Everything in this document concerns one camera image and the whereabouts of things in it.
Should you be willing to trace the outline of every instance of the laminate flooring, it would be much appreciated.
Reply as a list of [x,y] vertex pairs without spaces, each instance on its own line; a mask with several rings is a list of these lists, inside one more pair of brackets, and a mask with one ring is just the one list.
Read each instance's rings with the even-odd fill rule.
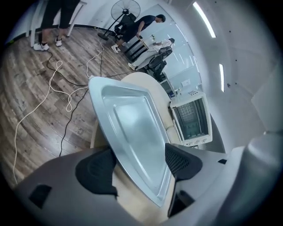
[[[56,37],[52,31],[52,42]],[[61,47],[52,42],[49,51],[53,54],[49,66],[56,69],[56,62],[63,65],[59,72],[69,81],[76,84],[87,84],[86,63],[98,55],[102,46],[98,41],[98,31],[92,28],[74,28],[71,36],[63,40]],[[128,60],[122,53],[115,54],[110,46],[113,40],[101,40],[105,49],[101,76],[111,76],[121,80],[132,71],[127,66]],[[1,60],[0,67],[0,152],[4,176],[11,187],[15,186],[12,166],[15,157],[14,136],[17,123],[32,111],[46,96],[49,79],[53,71],[46,64],[51,56],[49,52],[34,51],[29,38],[21,38],[9,46]],[[100,76],[101,55],[88,63],[88,74]],[[72,93],[74,86],[64,80],[58,73],[52,81],[54,89]],[[72,106],[75,108],[86,89],[72,95]],[[68,96],[50,91],[46,101],[19,126],[17,135],[18,157],[15,166],[17,181],[27,177],[46,161],[59,156],[61,139],[65,126],[71,117],[66,111]],[[92,129],[96,116],[89,93],[81,101],[68,125],[63,141],[62,155],[81,151],[90,147]]]

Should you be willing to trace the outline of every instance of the sneaker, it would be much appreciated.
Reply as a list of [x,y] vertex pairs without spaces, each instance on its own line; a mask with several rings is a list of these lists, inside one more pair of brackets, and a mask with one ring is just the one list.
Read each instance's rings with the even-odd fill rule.
[[36,43],[34,45],[34,50],[40,50],[40,51],[47,51],[49,49],[49,45],[46,44],[41,44],[41,43]]
[[115,47],[113,45],[113,46],[111,46],[111,49],[113,50],[114,53],[117,53],[117,54],[119,53],[119,51],[118,51],[119,48],[118,47]]
[[62,38],[61,40],[58,40],[58,36],[55,38],[56,46],[59,47],[62,45]]
[[132,70],[136,70],[136,66],[134,66],[134,65],[132,65],[132,64],[130,64],[130,63],[128,63],[128,66],[132,69]]

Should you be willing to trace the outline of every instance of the standing fan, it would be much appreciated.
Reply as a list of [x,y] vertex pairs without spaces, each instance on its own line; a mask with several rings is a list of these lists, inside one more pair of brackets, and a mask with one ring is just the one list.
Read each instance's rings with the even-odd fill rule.
[[[141,8],[139,4],[134,0],[120,0],[116,2],[112,9],[111,9],[111,16],[115,20],[113,24],[115,24],[117,21],[120,22],[120,19],[123,15],[128,15],[132,13],[136,18],[140,15]],[[104,40],[108,40],[108,36],[106,36],[106,33],[110,30],[111,26],[105,31],[104,34],[98,33],[98,36],[101,37]]]

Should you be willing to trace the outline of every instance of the table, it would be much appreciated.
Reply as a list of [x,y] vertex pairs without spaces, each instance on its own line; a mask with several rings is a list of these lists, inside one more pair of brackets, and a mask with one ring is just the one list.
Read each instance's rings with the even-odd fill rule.
[[[129,74],[123,78],[122,81],[138,85],[149,90],[164,128],[167,129],[167,135],[170,142],[180,144],[168,109],[170,98],[162,86],[153,77],[142,72]],[[92,133],[91,148],[103,147],[106,145],[108,145],[108,143],[99,127],[98,121],[96,121]],[[119,164],[117,164],[113,173],[113,186],[115,186],[118,190],[117,201],[133,217],[144,224],[155,225],[167,219],[167,211],[170,206],[174,184],[175,179],[171,175],[171,182],[165,203],[161,208],[159,208],[136,187],[136,185],[124,173]]]
[[[30,15],[30,19],[29,19],[29,23],[27,23],[27,31],[26,31],[26,37],[29,36],[30,34],[30,30],[31,30],[31,47],[34,46],[34,41],[35,41],[35,29],[36,29],[36,25],[38,23],[38,17],[39,17],[39,13],[40,11],[42,10],[42,7],[44,5],[44,3],[46,3],[48,0],[39,0],[38,1],[38,5],[35,9],[35,12],[33,15]],[[71,26],[68,30],[68,33],[67,33],[67,36],[70,36],[71,32],[72,32],[72,29],[75,25],[75,21],[76,21],[76,18],[78,16],[78,14],[80,13],[81,9],[83,8],[84,5],[87,4],[87,1],[86,0],[81,0],[78,4],[78,10],[74,16],[74,19],[71,23]]]

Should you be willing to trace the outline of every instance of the black chair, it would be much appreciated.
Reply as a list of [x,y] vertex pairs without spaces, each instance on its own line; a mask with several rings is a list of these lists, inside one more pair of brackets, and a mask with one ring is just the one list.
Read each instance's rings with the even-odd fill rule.
[[159,55],[154,56],[147,66],[147,69],[153,72],[153,76],[158,82],[162,82],[166,79],[165,75],[162,73],[162,70],[167,65],[164,59],[171,53],[172,49],[166,49],[165,51],[160,50]]
[[123,35],[126,32],[127,27],[132,25],[135,20],[136,17],[132,13],[130,13],[129,15],[124,15],[121,22],[114,27],[115,37],[118,39],[118,35]]

